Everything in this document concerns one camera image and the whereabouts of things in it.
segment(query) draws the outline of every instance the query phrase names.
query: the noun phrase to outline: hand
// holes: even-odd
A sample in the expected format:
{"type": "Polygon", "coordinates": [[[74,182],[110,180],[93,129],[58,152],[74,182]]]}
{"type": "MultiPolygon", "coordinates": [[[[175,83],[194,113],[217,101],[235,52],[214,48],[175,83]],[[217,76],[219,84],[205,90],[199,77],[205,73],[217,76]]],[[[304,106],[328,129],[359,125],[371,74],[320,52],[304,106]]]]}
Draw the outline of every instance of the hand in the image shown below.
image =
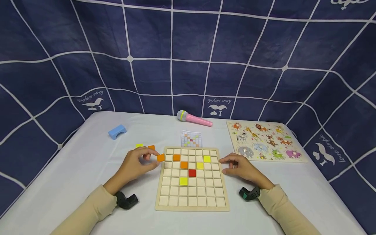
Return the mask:
{"type": "Polygon", "coordinates": [[[158,161],[153,161],[147,165],[142,165],[139,161],[141,156],[143,156],[144,160],[149,161],[151,155],[157,156],[159,153],[147,147],[138,147],[129,151],[118,171],[103,185],[103,187],[110,194],[115,195],[115,193],[128,182],[155,169],[159,165],[158,161]]]}
{"type": "Polygon", "coordinates": [[[222,170],[224,174],[236,175],[252,181],[261,189],[269,190],[274,187],[274,184],[242,155],[230,153],[219,162],[229,164],[229,168],[222,170]]]}

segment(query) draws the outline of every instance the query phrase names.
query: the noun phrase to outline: navy blue backdrop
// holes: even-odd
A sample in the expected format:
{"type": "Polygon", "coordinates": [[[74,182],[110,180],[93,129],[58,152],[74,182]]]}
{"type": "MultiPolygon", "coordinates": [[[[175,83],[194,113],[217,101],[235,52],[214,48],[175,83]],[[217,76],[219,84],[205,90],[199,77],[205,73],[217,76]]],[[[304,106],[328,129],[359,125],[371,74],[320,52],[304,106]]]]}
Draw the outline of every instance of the navy blue backdrop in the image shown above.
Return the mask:
{"type": "Polygon", "coordinates": [[[375,11],[374,0],[0,1],[0,214],[93,112],[185,109],[286,123],[376,233],[375,11]]]}

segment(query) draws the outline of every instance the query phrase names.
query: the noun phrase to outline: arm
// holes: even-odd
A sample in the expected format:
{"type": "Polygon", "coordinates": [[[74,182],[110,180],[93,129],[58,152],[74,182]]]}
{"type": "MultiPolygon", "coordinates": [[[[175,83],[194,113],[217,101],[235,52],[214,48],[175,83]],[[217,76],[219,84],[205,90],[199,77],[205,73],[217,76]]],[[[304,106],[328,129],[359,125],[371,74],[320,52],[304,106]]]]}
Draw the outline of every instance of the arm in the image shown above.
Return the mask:
{"type": "Polygon", "coordinates": [[[151,155],[159,155],[155,150],[139,147],[126,155],[119,170],[103,186],[96,188],[88,198],[66,218],[51,235],[88,235],[95,224],[106,218],[116,207],[117,191],[140,175],[155,169],[159,163],[141,165],[139,157],[150,160],[151,155]]]}
{"type": "Polygon", "coordinates": [[[318,230],[290,202],[279,185],[274,185],[265,175],[254,167],[245,157],[231,153],[219,160],[229,163],[229,168],[223,169],[224,174],[236,175],[252,181],[260,189],[260,203],[282,227],[286,235],[319,235],[318,230]]]}

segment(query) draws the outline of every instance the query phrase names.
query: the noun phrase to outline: blue arch block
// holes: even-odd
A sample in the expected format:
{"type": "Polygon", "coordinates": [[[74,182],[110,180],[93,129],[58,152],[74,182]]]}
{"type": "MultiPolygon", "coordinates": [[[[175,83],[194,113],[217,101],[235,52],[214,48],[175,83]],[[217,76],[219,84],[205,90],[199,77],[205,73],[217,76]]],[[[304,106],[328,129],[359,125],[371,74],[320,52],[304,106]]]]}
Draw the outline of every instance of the blue arch block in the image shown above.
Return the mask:
{"type": "Polygon", "coordinates": [[[113,128],[111,131],[108,132],[110,135],[111,139],[115,140],[118,134],[120,133],[127,133],[127,129],[123,125],[119,125],[115,128],[113,128]]]}

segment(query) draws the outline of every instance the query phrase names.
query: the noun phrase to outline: black wrist strap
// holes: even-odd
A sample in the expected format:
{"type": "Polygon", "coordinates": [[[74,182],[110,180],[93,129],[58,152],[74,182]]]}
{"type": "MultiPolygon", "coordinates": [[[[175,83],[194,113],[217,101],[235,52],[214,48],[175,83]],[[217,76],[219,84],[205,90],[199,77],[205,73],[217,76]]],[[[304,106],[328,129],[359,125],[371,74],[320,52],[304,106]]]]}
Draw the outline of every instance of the black wrist strap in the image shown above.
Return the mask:
{"type": "Polygon", "coordinates": [[[247,190],[245,187],[242,187],[239,191],[239,195],[245,200],[245,201],[251,201],[260,196],[260,188],[255,187],[252,191],[247,190]]]}
{"type": "Polygon", "coordinates": [[[135,194],[126,198],[124,193],[118,191],[115,193],[115,197],[117,198],[116,204],[125,210],[131,209],[134,205],[138,203],[138,198],[135,194]]]}

